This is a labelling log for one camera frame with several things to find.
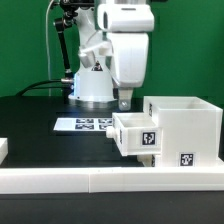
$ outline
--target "table surface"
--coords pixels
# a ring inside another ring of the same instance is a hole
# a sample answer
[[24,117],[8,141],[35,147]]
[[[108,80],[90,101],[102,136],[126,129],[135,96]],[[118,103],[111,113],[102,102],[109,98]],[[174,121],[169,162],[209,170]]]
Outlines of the table surface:
[[[141,111],[141,106],[136,100],[133,111]],[[112,111],[74,108],[60,97],[0,98],[0,137],[9,140],[9,155],[1,167],[141,166],[135,157],[121,158],[105,133],[52,129],[60,116],[106,118]],[[0,195],[0,208],[0,223],[215,224],[223,223],[224,192]]]

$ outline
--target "white box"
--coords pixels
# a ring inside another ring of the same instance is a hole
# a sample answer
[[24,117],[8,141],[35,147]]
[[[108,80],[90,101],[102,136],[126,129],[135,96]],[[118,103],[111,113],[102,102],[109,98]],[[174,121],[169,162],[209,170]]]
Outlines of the white box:
[[113,135],[122,156],[153,155],[153,164],[159,167],[220,162],[222,109],[204,100],[147,96],[143,113],[113,113],[113,119]]

